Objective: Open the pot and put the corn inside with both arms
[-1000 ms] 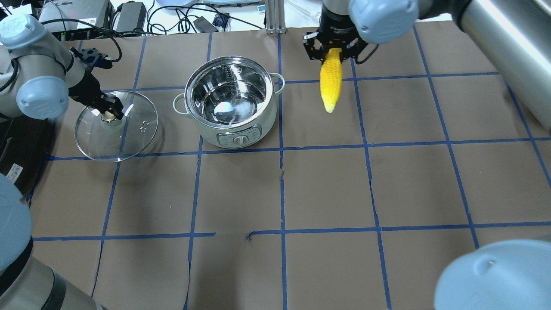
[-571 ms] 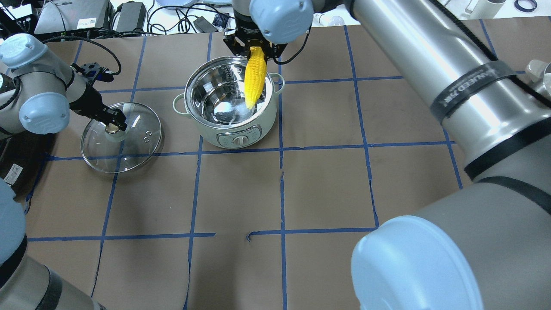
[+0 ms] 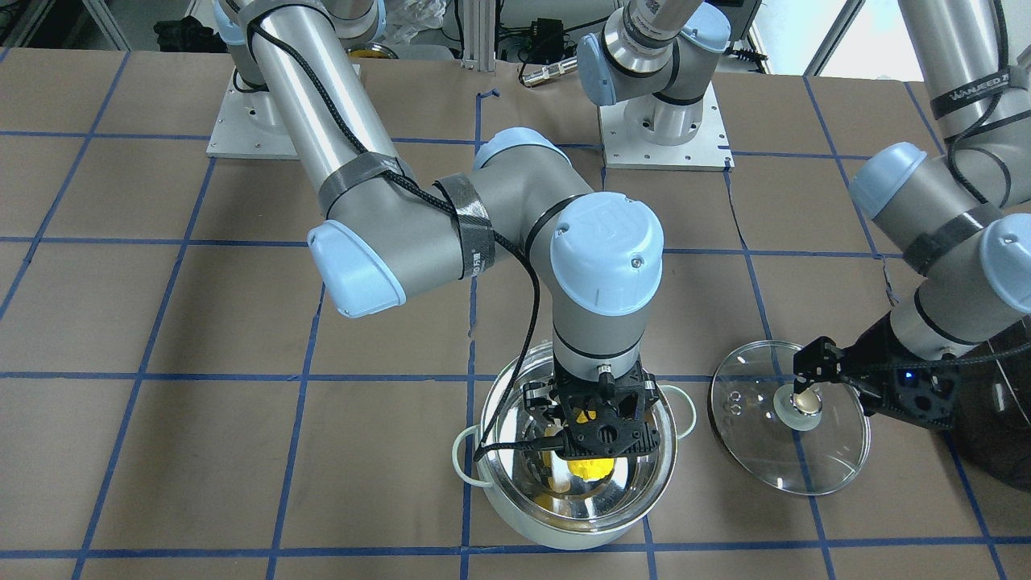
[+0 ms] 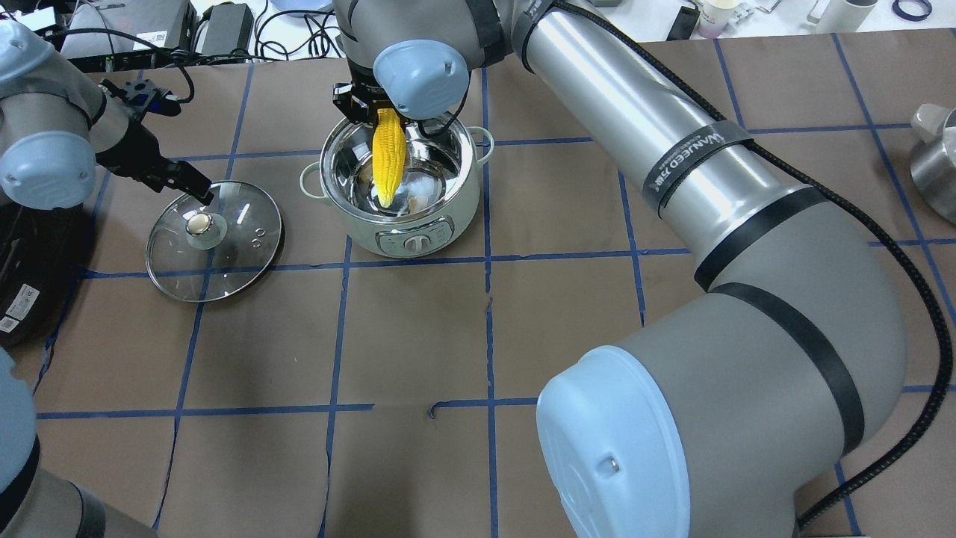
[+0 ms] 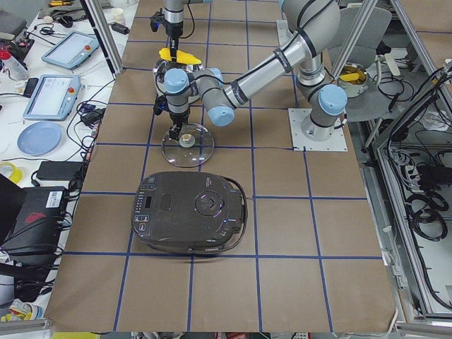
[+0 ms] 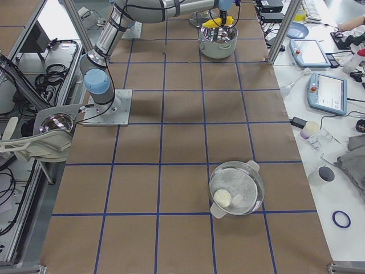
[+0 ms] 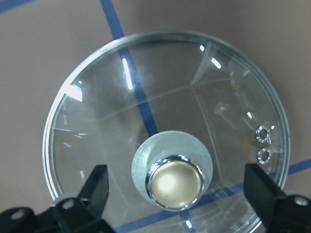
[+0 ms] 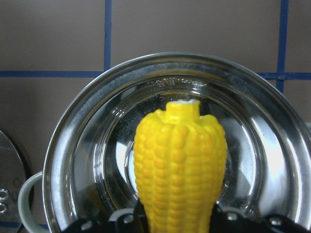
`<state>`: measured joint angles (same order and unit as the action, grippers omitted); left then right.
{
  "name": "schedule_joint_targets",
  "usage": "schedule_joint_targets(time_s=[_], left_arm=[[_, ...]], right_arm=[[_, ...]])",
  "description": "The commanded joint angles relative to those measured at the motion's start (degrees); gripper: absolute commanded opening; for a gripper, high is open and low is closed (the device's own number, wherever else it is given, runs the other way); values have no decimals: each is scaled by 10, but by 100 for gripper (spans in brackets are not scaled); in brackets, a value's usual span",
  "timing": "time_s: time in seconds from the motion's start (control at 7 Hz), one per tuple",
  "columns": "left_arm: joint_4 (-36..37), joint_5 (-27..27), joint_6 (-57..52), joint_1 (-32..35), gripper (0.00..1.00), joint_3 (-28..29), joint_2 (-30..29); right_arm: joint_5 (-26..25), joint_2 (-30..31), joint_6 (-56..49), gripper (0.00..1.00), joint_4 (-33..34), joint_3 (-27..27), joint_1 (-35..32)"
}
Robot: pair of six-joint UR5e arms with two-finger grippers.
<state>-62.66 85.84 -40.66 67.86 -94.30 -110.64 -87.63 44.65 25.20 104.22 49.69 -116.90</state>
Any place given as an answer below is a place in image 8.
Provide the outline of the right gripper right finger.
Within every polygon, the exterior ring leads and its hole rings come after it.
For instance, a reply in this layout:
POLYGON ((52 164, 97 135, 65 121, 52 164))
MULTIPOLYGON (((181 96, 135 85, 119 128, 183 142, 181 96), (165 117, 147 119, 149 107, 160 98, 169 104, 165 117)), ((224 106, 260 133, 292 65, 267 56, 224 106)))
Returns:
POLYGON ((212 233, 309 233, 303 226, 282 215, 268 215, 259 220, 244 216, 233 207, 215 204, 211 216, 212 233))

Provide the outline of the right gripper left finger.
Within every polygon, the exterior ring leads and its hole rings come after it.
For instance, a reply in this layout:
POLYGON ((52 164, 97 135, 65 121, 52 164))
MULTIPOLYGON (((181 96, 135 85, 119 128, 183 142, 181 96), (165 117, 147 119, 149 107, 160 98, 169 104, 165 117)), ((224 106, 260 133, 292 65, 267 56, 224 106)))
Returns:
POLYGON ((114 211, 109 219, 81 218, 71 223, 64 233, 144 233, 146 232, 146 214, 138 200, 135 207, 114 211))

